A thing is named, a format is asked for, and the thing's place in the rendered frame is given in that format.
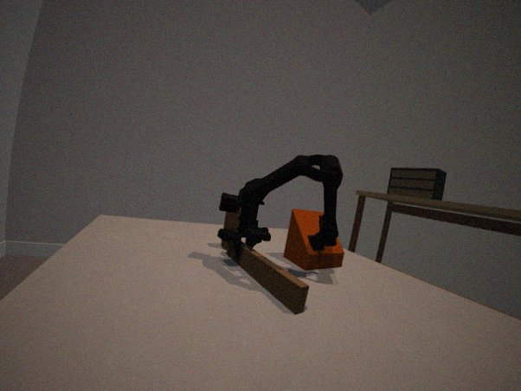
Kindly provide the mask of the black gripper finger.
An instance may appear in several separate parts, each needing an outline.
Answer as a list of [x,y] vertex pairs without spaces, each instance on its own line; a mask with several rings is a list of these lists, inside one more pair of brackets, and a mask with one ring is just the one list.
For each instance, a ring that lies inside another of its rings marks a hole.
[[247,245],[249,245],[250,247],[252,247],[252,248],[253,248],[254,245],[260,244],[259,242],[251,243],[251,242],[248,241],[248,238],[246,238],[245,243],[246,243]]
[[237,259],[239,259],[239,256],[240,256],[240,250],[241,250],[241,244],[243,242],[239,242],[239,241],[232,241],[232,244],[233,244],[233,247],[234,247],[234,250],[235,250],[235,257]]

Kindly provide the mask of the brown wooden post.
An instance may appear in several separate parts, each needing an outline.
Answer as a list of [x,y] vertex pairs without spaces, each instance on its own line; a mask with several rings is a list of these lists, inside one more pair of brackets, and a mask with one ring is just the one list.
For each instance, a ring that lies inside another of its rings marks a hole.
[[[238,216],[241,216],[241,208],[239,211],[237,210],[237,214],[226,212],[223,229],[230,229],[233,232],[238,232],[238,231],[236,231],[236,228],[239,227],[239,221],[240,221],[238,219]],[[222,247],[225,250],[228,249],[227,244],[228,244],[227,241],[222,240]]]

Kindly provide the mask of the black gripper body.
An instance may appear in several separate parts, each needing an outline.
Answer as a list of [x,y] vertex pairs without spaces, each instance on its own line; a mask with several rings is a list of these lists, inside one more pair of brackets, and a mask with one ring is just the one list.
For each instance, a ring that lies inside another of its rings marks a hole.
[[[218,236],[222,240],[224,240],[224,241],[233,241],[234,240],[234,241],[241,242],[241,238],[247,238],[245,233],[244,233],[245,236],[241,235],[241,230],[242,230],[244,224],[247,223],[249,226],[254,226],[255,223],[258,223],[258,221],[256,220],[257,217],[249,217],[249,216],[241,215],[241,216],[238,216],[238,219],[240,220],[239,227],[236,228],[236,231],[238,231],[238,232],[233,232],[230,229],[220,229],[219,230]],[[270,241],[270,240],[271,240],[271,234],[268,233],[267,238],[263,239],[263,241]]]

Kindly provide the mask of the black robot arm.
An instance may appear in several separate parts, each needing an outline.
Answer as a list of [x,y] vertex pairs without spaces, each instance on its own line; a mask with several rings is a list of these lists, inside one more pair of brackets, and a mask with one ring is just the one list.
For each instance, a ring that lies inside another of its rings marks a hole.
[[[312,165],[319,166],[320,169]],[[307,235],[313,251],[325,250],[324,246],[336,246],[338,225],[336,221],[337,189],[343,179],[343,171],[338,157],[333,155],[296,156],[292,161],[281,166],[262,178],[255,178],[245,184],[239,195],[222,193],[219,210],[236,213],[241,208],[241,215],[257,217],[259,204],[269,192],[293,180],[297,176],[307,176],[324,185],[324,215],[319,215],[319,228],[315,235]],[[244,224],[241,235],[251,243],[262,242],[268,236],[267,228],[258,228]]]

